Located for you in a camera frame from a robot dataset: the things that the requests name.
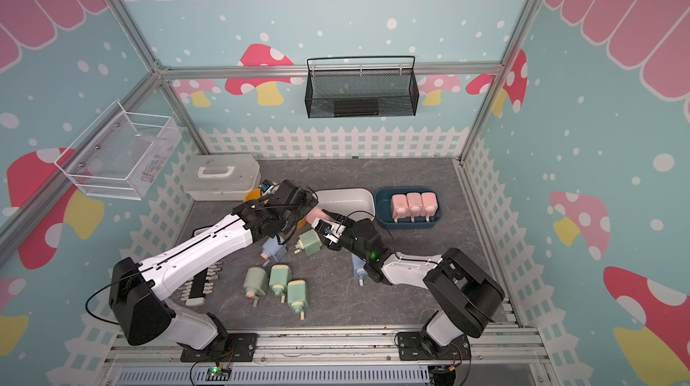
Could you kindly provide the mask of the blue sharpener left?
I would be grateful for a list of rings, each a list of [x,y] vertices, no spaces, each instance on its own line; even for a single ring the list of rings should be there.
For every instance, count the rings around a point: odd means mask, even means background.
[[[286,255],[287,249],[284,244],[279,242],[278,238],[270,238],[262,244],[260,259],[264,267],[271,263],[280,263]]]

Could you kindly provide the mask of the blue sharpener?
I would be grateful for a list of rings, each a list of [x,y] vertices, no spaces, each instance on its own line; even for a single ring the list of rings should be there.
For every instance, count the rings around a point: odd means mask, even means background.
[[[264,267],[271,263],[280,263],[286,255],[287,249],[284,244],[279,242],[278,238],[270,238],[262,244],[260,259]]]
[[[365,269],[366,262],[355,254],[351,255],[351,262],[355,278],[357,278],[359,285],[363,286],[365,279],[368,278],[368,272]]]

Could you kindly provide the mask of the aluminium rail frame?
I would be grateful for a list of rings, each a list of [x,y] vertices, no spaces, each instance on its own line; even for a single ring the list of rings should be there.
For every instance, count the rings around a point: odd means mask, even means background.
[[[252,362],[182,363],[181,349],[158,339],[137,348],[118,337],[97,385],[556,385],[535,328],[491,326],[468,339],[465,362],[402,361],[395,336],[413,326],[259,328]],[[208,368],[232,370],[227,382],[206,382]]]

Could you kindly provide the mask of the green circuit board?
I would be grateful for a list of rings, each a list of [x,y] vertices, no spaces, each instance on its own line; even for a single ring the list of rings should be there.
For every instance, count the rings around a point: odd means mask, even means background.
[[[227,382],[230,380],[230,374],[232,370],[224,366],[214,366],[207,370],[205,381],[206,382]]]

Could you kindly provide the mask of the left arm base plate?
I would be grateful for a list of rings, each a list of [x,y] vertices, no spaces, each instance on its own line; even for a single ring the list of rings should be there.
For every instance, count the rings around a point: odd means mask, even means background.
[[[220,334],[206,348],[196,350],[183,346],[182,363],[252,362],[257,348],[256,333]]]

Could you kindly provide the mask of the yellow storage box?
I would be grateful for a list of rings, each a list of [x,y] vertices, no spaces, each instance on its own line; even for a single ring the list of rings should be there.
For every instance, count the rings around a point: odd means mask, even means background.
[[[263,196],[263,191],[260,188],[251,190],[245,197],[244,202],[258,200]]]

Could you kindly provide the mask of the pink sharpener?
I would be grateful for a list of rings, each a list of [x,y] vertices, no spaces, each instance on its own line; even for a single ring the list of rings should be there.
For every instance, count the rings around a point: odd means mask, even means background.
[[[305,220],[312,228],[316,227],[320,222],[334,223],[334,219],[328,215],[327,211],[319,207],[312,209],[305,217]]]
[[[410,192],[406,194],[408,204],[409,217],[412,222],[415,222],[417,217],[420,217],[423,212],[422,194],[418,192]]]
[[[433,192],[424,192],[420,195],[422,199],[422,216],[427,222],[431,222],[438,213],[438,198]]]
[[[395,194],[391,198],[392,219],[399,222],[410,217],[410,208],[406,194]]]

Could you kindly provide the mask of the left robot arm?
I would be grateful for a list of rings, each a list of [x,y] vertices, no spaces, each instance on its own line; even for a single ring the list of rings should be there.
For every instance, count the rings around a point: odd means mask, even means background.
[[[280,234],[296,230],[318,204],[314,191],[289,179],[266,181],[262,196],[236,206],[203,233],[161,254],[125,258],[112,271],[109,307],[131,346],[156,339],[211,357],[231,350],[231,339],[212,314],[171,301],[173,293],[217,261]]]

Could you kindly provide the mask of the teal storage box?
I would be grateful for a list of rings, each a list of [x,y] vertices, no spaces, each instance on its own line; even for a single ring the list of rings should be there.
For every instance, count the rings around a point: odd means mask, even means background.
[[[378,190],[375,195],[375,205],[377,220],[389,230],[424,230],[431,229],[440,222],[443,216],[443,211],[440,206],[436,206],[434,215],[427,218],[425,215],[418,217],[401,218],[397,222],[393,219],[393,197],[397,195],[408,195],[409,193],[419,193],[423,196],[426,193],[436,195],[434,191],[429,188],[411,186],[411,187],[393,187],[382,188]]]

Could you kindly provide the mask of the white storage box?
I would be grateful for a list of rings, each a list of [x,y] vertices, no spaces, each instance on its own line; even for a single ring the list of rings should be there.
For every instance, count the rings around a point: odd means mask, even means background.
[[[355,222],[376,218],[375,199],[365,188],[342,188],[316,191],[318,207],[332,213],[348,216]]]

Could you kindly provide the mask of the green sharpener upper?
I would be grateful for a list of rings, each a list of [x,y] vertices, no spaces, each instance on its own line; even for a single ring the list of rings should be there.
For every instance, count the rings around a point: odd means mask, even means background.
[[[315,230],[310,230],[299,236],[294,253],[305,253],[307,256],[312,256],[318,253],[322,247],[319,234]]]

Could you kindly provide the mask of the green sharpener middle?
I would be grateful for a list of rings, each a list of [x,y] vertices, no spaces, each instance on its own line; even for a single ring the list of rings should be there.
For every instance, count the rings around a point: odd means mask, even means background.
[[[282,303],[285,303],[288,294],[288,285],[292,281],[292,271],[290,266],[284,264],[277,264],[271,268],[269,279],[269,287],[273,294],[280,298]]]

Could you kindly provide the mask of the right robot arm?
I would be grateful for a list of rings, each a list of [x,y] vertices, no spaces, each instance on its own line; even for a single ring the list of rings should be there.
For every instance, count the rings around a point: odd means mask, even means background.
[[[460,340],[479,339],[504,301],[505,291],[498,282],[459,249],[430,257],[402,254],[386,247],[372,221],[355,222],[342,215],[316,218],[312,227],[327,249],[346,249],[363,261],[373,281],[431,293],[440,310],[420,332],[399,337],[400,349],[431,359],[460,357]]]

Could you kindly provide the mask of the green sharpener bottom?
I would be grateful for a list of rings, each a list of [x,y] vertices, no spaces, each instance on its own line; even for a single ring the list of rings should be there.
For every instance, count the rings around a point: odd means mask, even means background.
[[[308,307],[307,282],[305,280],[293,280],[287,286],[287,304],[303,321]]]

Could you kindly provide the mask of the pink sharpener bottom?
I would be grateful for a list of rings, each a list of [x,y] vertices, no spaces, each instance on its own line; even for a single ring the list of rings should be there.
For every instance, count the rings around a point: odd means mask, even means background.
[[[410,208],[406,194],[395,194],[391,198],[392,219],[399,222],[410,217]]]

